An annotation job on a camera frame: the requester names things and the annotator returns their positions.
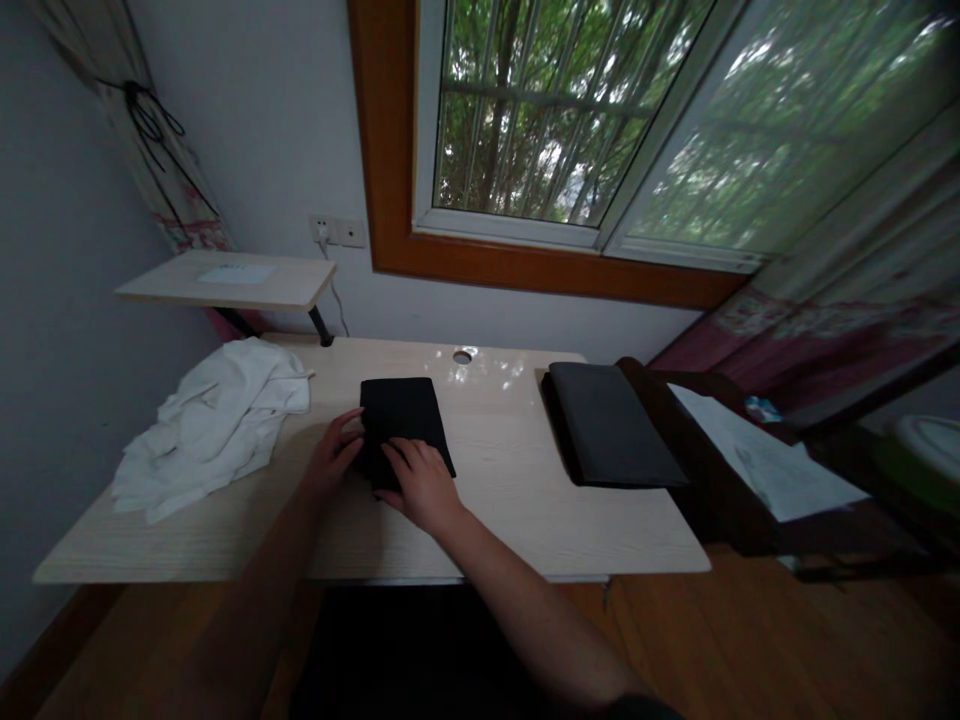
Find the wooden floor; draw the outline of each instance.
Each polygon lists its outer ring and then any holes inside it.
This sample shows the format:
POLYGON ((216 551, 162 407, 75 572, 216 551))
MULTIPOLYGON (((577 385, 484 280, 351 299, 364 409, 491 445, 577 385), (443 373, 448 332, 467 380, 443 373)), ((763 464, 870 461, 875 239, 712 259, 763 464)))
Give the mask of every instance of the wooden floor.
MULTIPOLYGON (((773 560, 711 560, 703 575, 618 578, 606 606, 602 586, 561 587, 690 720, 960 717, 958 646, 899 584, 801 585, 773 560)), ((129 587, 40 717, 146 716, 226 589, 129 587)), ((298 593, 264 717, 286 717, 322 598, 298 593)))

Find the wooden desk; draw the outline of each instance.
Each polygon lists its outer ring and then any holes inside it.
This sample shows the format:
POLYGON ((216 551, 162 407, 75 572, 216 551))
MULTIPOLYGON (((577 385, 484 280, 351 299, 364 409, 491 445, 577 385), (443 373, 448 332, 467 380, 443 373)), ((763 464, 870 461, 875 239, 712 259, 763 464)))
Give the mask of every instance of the wooden desk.
POLYGON ((323 345, 328 346, 333 339, 316 305, 336 270, 337 264, 326 260, 189 250, 121 285, 114 292, 125 300, 137 302, 212 307, 247 337, 257 333, 236 312, 237 309, 306 312, 323 345), (274 270, 263 282, 251 284, 199 279, 224 264, 267 265, 274 270))
MULTIPOLYGON (((536 372, 580 355, 339 338, 267 336, 306 367, 311 411, 291 415, 271 464, 155 526, 115 514, 109 489, 37 569, 46 583, 213 581, 236 578, 260 544, 327 423, 376 377, 433 379, 464 503, 554 580, 700 572, 703 549, 665 490, 573 485, 563 469, 536 372), (453 353, 473 355, 458 365, 453 353)), ((321 525, 309 576, 326 580, 455 582, 434 541, 348 477, 321 525)))

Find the wooden window frame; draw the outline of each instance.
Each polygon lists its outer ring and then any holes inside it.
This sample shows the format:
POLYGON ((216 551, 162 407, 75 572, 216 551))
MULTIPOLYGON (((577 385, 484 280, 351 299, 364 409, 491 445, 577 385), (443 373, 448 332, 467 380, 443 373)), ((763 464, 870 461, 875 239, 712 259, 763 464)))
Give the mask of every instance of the wooden window frame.
POLYGON ((373 269, 712 310, 750 276, 413 232, 417 3, 348 0, 373 269))

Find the white wall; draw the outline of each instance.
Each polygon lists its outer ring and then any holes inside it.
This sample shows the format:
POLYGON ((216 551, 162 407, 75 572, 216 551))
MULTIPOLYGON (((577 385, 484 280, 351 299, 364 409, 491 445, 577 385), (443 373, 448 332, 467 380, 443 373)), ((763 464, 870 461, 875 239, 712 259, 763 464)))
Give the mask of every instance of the white wall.
POLYGON ((0 0, 0 680, 73 591, 30 577, 132 434, 218 344, 202 311, 120 303, 170 257, 93 94, 0 0))
POLYGON ((884 405, 863 418, 860 424, 875 433, 883 433, 904 415, 936 415, 960 422, 960 368, 884 405))
MULTIPOLYGON (((308 213, 365 220, 344 0, 130 0, 130 6, 160 97, 186 127, 243 250, 314 257, 308 213)), ((358 336, 645 361, 699 316, 376 274, 369 250, 331 253, 340 264, 347 323, 358 336)), ((339 328, 329 293, 320 309, 339 328)))

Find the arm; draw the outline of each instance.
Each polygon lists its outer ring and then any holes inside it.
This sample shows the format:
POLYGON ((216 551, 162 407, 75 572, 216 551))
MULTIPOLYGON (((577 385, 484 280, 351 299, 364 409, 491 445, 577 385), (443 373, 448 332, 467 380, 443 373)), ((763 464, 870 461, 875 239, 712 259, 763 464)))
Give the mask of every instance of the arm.
POLYGON ((343 426, 362 411, 330 424, 300 485, 187 658, 161 717, 259 717, 321 509, 363 444, 362 431, 344 433, 343 426))
POLYGON ((588 711, 650 691, 601 633, 491 533, 457 496, 440 453, 420 440, 383 445, 403 495, 377 493, 432 535, 473 583, 530 673, 588 711))

